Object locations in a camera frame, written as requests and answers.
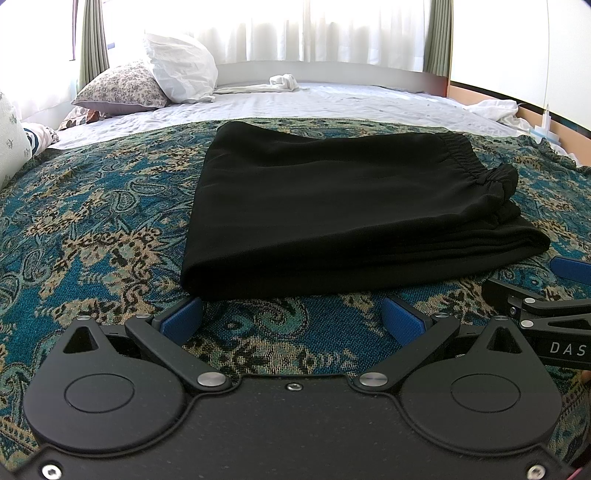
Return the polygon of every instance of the white towel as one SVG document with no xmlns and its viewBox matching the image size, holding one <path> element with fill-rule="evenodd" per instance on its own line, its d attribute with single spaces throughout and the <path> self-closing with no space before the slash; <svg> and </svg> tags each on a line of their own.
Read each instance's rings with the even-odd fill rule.
<svg viewBox="0 0 591 480">
<path fill-rule="evenodd" d="M 269 79 L 269 83 L 260 85 L 246 85 L 244 87 L 224 87 L 218 88 L 213 93 L 255 93 L 255 92 L 295 92 L 299 90 L 295 77 L 291 73 L 285 75 L 275 75 Z"/>
</svg>

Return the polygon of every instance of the folded black pants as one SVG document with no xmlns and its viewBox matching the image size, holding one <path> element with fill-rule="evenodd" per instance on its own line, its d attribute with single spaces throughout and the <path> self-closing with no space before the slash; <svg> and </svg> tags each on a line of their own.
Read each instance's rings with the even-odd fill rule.
<svg viewBox="0 0 591 480">
<path fill-rule="evenodd" d="M 206 299 L 430 283 L 547 250 L 456 133 L 316 140 L 221 126 L 195 191 L 181 285 Z"/>
</svg>

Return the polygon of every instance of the paisley blanket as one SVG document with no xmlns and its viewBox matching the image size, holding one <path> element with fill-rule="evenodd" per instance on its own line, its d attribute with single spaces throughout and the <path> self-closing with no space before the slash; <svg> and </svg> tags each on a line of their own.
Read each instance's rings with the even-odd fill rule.
<svg viewBox="0 0 591 480">
<path fill-rule="evenodd" d="M 338 119 L 246 121 L 315 138 L 445 131 Z M 47 150 L 0 192 L 0 461 L 7 467 L 17 467 L 37 447 L 22 414 L 23 394 L 77 312 L 94 312 L 107 325 L 122 323 L 136 311 L 159 312 L 185 296 L 178 281 L 193 194 L 222 124 Z M 556 278 L 548 262 L 558 254 L 589 255 L 591 170 L 576 169 L 529 137 L 467 137 L 487 168 L 505 162 L 518 169 L 514 200 L 550 236 L 548 252 L 488 275 L 396 292 L 208 303 L 187 349 L 233 379 L 246 373 L 355 375 L 400 348 L 379 321 L 389 293 L 428 314 L 446 311 L 474 325 L 494 314 L 480 295 L 488 276 L 548 299 L 590 297 L 591 287 Z M 548 369 L 564 405 L 548 446 L 570 460 L 586 443 L 588 390 L 580 372 Z"/>
</svg>

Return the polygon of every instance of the screw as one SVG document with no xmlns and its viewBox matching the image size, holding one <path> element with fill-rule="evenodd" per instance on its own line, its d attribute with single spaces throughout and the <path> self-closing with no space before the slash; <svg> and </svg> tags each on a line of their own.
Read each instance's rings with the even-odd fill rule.
<svg viewBox="0 0 591 480">
<path fill-rule="evenodd" d="M 290 392 L 299 392 L 300 390 L 302 390 L 302 388 L 304 388 L 302 384 L 299 383 L 288 383 L 285 387 Z"/>
<path fill-rule="evenodd" d="M 359 377 L 359 383 L 365 387 L 383 387 L 388 377 L 380 372 L 367 372 Z"/>
<path fill-rule="evenodd" d="M 58 480 L 59 478 L 61 478 L 60 468 L 50 463 L 48 465 L 43 466 L 43 468 L 41 469 L 41 473 L 45 478 L 47 478 L 47 480 Z"/>
<path fill-rule="evenodd" d="M 220 372 L 205 372 L 197 377 L 197 383 L 204 387 L 219 387 L 226 381 L 226 376 Z"/>
<path fill-rule="evenodd" d="M 527 470 L 527 480 L 541 480 L 546 475 L 546 468 L 543 465 L 534 465 Z"/>
</svg>

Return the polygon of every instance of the white wall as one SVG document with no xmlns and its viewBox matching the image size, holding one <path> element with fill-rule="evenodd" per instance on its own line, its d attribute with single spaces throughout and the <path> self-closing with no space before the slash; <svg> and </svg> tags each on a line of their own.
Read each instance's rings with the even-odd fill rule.
<svg viewBox="0 0 591 480">
<path fill-rule="evenodd" d="M 453 13 L 452 81 L 540 107 L 545 101 L 591 129 L 591 7 L 584 0 L 454 0 Z"/>
<path fill-rule="evenodd" d="M 454 0 L 453 5 L 450 79 L 543 105 L 548 68 L 545 1 Z"/>
<path fill-rule="evenodd" d="M 583 0 L 548 0 L 552 112 L 591 130 L 591 7 Z"/>
</svg>

